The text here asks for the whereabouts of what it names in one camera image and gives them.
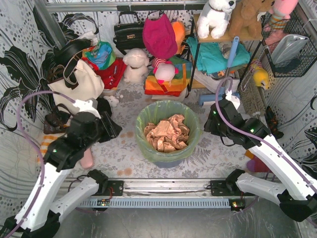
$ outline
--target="white tote bag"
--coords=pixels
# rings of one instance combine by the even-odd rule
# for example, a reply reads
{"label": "white tote bag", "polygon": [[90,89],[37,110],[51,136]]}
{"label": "white tote bag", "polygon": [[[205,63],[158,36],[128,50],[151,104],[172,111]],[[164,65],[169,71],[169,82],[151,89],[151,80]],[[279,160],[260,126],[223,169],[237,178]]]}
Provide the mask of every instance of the white tote bag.
{"label": "white tote bag", "polygon": [[[78,60],[74,70],[74,74],[78,83],[76,88],[71,89],[66,87],[64,78],[59,78],[52,81],[48,84],[49,88],[52,91],[65,94],[71,99],[79,99],[83,101],[91,98],[96,99],[103,92],[105,85],[100,76],[96,75],[95,72],[89,67],[89,65],[85,63],[82,59]],[[70,110],[71,113],[78,113],[79,108],[74,107],[73,104],[66,98],[57,94],[53,94],[53,97],[56,105],[62,103]],[[59,107],[58,109],[67,112],[63,108]]]}

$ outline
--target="white plush toy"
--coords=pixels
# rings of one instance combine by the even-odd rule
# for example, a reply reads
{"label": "white plush toy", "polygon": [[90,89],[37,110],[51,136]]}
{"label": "white plush toy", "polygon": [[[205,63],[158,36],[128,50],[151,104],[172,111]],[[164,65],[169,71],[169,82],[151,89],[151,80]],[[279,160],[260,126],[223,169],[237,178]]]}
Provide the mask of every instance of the white plush toy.
{"label": "white plush toy", "polygon": [[131,49],[123,57],[123,62],[127,65],[123,75],[125,82],[141,83],[145,80],[149,58],[143,50]]}
{"label": "white plush toy", "polygon": [[223,36],[235,6],[236,0],[209,0],[200,13],[197,22],[199,38],[208,37],[209,27],[213,28],[211,37],[214,39]]}
{"label": "white plush toy", "polygon": [[174,78],[175,74],[178,73],[178,69],[175,68],[172,62],[166,61],[165,63],[160,63],[153,71],[155,78],[158,83],[170,82]]}

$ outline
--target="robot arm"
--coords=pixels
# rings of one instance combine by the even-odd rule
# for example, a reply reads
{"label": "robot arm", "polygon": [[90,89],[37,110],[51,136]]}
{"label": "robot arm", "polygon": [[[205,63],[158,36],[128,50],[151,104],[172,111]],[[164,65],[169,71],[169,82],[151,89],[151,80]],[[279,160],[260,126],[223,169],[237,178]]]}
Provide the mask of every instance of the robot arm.
{"label": "robot arm", "polygon": [[[22,210],[6,220],[0,238],[5,237],[21,220],[23,223],[17,231],[23,233],[22,238],[52,238],[64,218],[84,199],[96,193],[103,194],[106,190],[108,177],[93,170],[79,186],[53,202],[61,184],[83,157],[84,151],[96,142],[117,137],[122,130],[107,112],[100,115],[92,100],[76,100],[74,105],[80,110],[71,120],[67,134],[52,142],[44,156],[45,177],[35,203],[31,204],[40,185],[40,176]],[[30,213],[23,217],[28,209],[31,209]]]}
{"label": "robot arm", "polygon": [[[275,138],[270,135],[269,129],[256,118],[244,120],[233,104],[226,99],[219,101],[219,107],[221,113],[230,124],[242,131],[262,138],[280,152],[280,154],[277,154],[266,143],[229,128],[220,118],[216,106],[212,105],[208,121],[205,124],[205,131],[218,136],[226,136],[232,139],[234,143],[250,150],[282,182],[266,181],[247,174],[243,170],[235,170],[226,179],[228,189],[230,191],[239,189],[242,192],[249,192],[270,200],[279,205],[287,216],[298,222],[303,221],[313,212],[317,211],[317,194],[311,187],[312,184],[317,185],[317,180],[304,172],[285,153]],[[302,173],[310,183],[307,184],[298,172]]]}

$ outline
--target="red cloth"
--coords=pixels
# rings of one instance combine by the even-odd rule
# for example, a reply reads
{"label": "red cloth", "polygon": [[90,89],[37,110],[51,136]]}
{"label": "red cloth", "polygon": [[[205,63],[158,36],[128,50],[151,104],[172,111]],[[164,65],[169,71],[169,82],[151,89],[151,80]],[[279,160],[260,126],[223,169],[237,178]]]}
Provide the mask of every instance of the red cloth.
{"label": "red cloth", "polygon": [[116,58],[107,69],[96,70],[95,73],[101,77],[105,89],[112,89],[118,86],[126,67],[122,58]]}
{"label": "red cloth", "polygon": [[266,166],[265,163],[262,162],[257,156],[254,156],[252,160],[247,162],[247,168],[251,172],[257,172],[257,173],[266,173],[269,171],[268,166]]}
{"label": "red cloth", "polygon": [[143,42],[149,53],[156,58],[169,59],[176,54],[175,33],[166,14],[158,20],[145,20]]}

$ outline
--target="stuffed animal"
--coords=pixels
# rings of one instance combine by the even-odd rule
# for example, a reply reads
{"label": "stuffed animal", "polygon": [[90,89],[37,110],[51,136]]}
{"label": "stuffed animal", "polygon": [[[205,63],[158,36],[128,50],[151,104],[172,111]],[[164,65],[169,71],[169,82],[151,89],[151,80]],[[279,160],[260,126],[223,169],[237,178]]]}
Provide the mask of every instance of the stuffed animal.
{"label": "stuffed animal", "polygon": [[290,19],[291,12],[295,9],[298,0],[275,0],[273,7],[269,10],[272,16],[269,18],[269,22],[265,25],[264,29],[266,31],[273,29],[284,29],[287,20]]}
{"label": "stuffed animal", "polygon": [[185,45],[182,46],[182,43],[185,39],[185,26],[180,21],[172,22],[172,27],[175,33],[175,40],[177,43],[177,52],[176,54],[179,55],[183,52]]}
{"label": "stuffed animal", "polygon": [[257,87],[268,89],[268,73],[262,68],[261,62],[257,59],[251,63],[251,71],[253,72],[253,79]]}
{"label": "stuffed animal", "polygon": [[214,39],[223,36],[235,6],[236,0],[209,0],[204,5],[197,22],[199,38],[208,37],[209,27],[213,28],[211,37]]}
{"label": "stuffed animal", "polygon": [[175,68],[171,61],[165,59],[155,58],[152,66],[154,67],[153,73],[159,84],[164,82],[170,82],[178,73],[178,69]]}
{"label": "stuffed animal", "polygon": [[127,65],[123,78],[125,82],[141,83],[148,73],[149,58],[146,53],[138,48],[131,49],[124,57],[123,62]]}
{"label": "stuffed animal", "polygon": [[269,11],[273,4],[274,0],[242,0],[237,3],[231,14],[229,35],[240,36],[241,29],[247,27],[251,37],[261,37],[262,26],[258,16]]}

